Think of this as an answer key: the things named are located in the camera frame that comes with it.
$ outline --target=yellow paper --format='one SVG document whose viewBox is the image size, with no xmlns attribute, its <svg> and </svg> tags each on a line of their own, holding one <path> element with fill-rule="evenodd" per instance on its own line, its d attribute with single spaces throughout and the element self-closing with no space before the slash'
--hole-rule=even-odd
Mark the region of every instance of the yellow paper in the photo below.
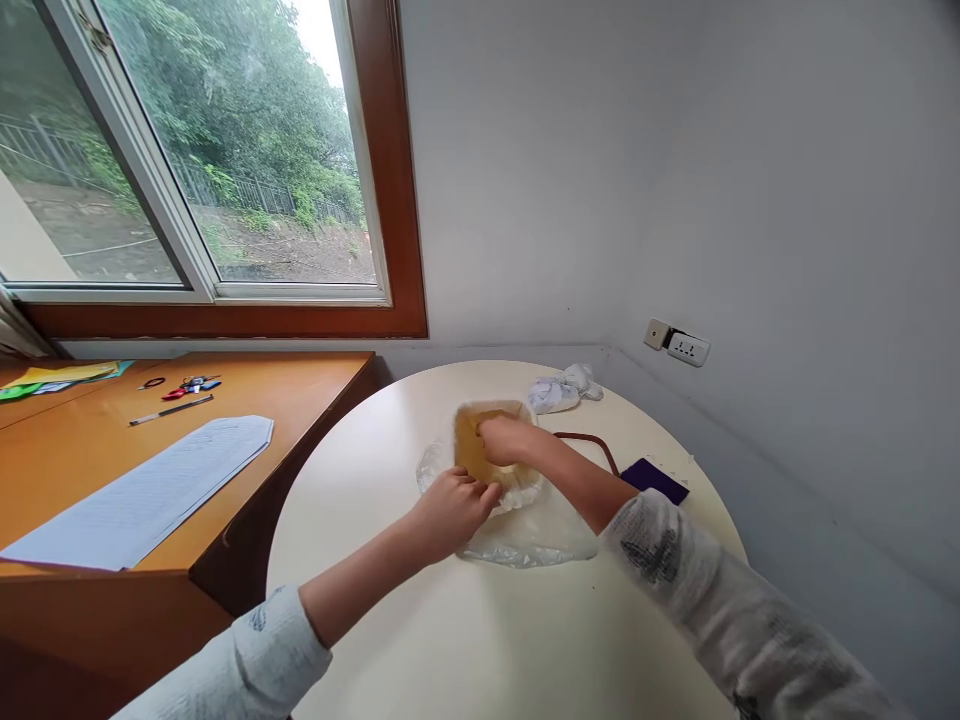
<svg viewBox="0 0 960 720">
<path fill-rule="evenodd" d="M 9 382 L 0 389 L 14 387 L 15 385 L 33 385 L 38 382 L 75 382 L 77 380 L 89 380 L 100 375 L 109 375 L 118 370 L 116 362 L 99 363 L 97 365 L 76 365 L 74 367 L 60 368 L 59 370 L 46 370 L 44 368 L 30 368 L 13 382 Z"/>
</svg>

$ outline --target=purple object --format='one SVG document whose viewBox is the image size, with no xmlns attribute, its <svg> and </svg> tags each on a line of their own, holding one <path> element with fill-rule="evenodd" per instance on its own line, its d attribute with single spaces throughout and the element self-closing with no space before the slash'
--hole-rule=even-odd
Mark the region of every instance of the purple object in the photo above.
<svg viewBox="0 0 960 720">
<path fill-rule="evenodd" d="M 663 493 L 674 505 L 680 505 L 690 491 L 662 470 L 655 468 L 649 460 L 641 458 L 622 473 L 620 478 L 640 492 L 653 488 Z"/>
</svg>

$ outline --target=white table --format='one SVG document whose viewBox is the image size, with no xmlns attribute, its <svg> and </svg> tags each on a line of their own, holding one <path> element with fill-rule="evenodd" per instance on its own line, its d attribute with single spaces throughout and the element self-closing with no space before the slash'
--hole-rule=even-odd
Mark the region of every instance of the white table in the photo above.
<svg viewBox="0 0 960 720">
<path fill-rule="evenodd" d="M 302 583 L 406 512 L 419 497 L 417 460 L 461 402 L 524 399 L 534 378 L 554 372 L 521 362 L 447 365 L 394 383 L 352 410 L 293 484 L 273 540 L 268 588 Z M 600 402 L 540 421 L 554 432 L 600 436 L 621 470 L 654 455 L 689 483 L 684 509 L 744 558 L 710 481 L 641 410 L 605 391 Z M 576 447 L 598 462 L 603 457 L 589 443 Z M 732 712 L 681 636 L 601 553 L 531 570 L 458 558 L 428 568 L 336 646 L 326 677 L 294 715 L 692 720 Z"/>
</svg>

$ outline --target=electrical outlet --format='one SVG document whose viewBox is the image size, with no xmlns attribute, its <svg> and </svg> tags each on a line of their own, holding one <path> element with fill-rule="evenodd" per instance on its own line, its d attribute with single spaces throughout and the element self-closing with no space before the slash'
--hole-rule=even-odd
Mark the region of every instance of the electrical outlet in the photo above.
<svg viewBox="0 0 960 720">
<path fill-rule="evenodd" d="M 667 352 L 685 363 L 700 367 L 707 359 L 707 353 L 710 352 L 710 343 L 700 338 L 674 332 L 670 336 L 670 345 L 667 347 Z"/>
<path fill-rule="evenodd" d="M 647 334 L 643 341 L 654 350 L 659 350 L 667 341 L 667 335 L 670 334 L 670 326 L 660 320 L 651 320 L 647 326 Z"/>
</svg>

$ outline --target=hand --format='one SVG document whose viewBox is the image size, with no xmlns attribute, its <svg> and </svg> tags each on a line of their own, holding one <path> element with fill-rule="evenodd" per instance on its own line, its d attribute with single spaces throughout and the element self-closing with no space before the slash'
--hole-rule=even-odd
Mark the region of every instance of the hand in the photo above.
<svg viewBox="0 0 960 720">
<path fill-rule="evenodd" d="M 544 444 L 544 436 L 553 438 L 546 430 L 508 415 L 484 420 L 477 427 L 477 434 L 483 440 L 487 460 L 500 467 L 518 462 L 535 465 L 533 458 Z"/>
<path fill-rule="evenodd" d="M 397 525 L 424 565 L 466 545 L 500 502 L 503 488 L 474 480 L 466 468 L 445 470 Z"/>
</svg>

